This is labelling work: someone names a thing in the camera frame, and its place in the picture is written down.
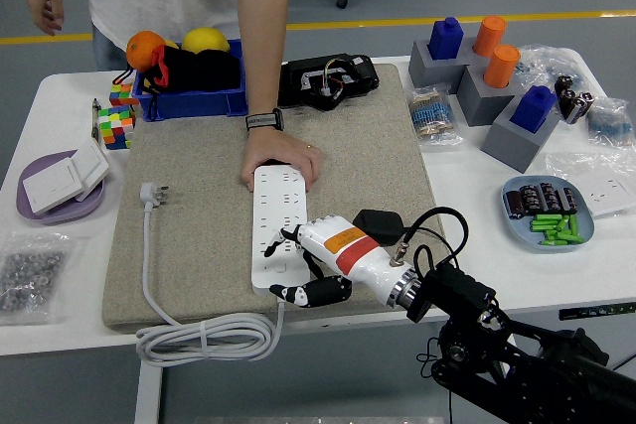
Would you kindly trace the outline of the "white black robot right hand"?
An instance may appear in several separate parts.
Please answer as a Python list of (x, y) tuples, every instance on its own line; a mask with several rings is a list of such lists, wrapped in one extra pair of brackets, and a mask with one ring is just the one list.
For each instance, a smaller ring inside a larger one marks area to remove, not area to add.
[(397, 262), (373, 238), (339, 215), (282, 228), (264, 255), (273, 255), (286, 240), (296, 244), (316, 278), (302, 285), (272, 284), (269, 291), (300, 308), (345, 302), (353, 285), (362, 283), (381, 304), (408, 309), (419, 289), (411, 265)]

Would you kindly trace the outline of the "person's left hand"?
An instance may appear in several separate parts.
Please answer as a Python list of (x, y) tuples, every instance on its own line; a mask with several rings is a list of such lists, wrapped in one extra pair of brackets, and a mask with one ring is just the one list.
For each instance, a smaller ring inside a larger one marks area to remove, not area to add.
[(323, 153), (318, 147), (278, 131), (272, 127), (255, 128), (247, 134), (244, 145), (240, 180), (252, 192), (255, 169), (267, 161), (275, 160), (297, 169), (309, 192), (318, 180)]

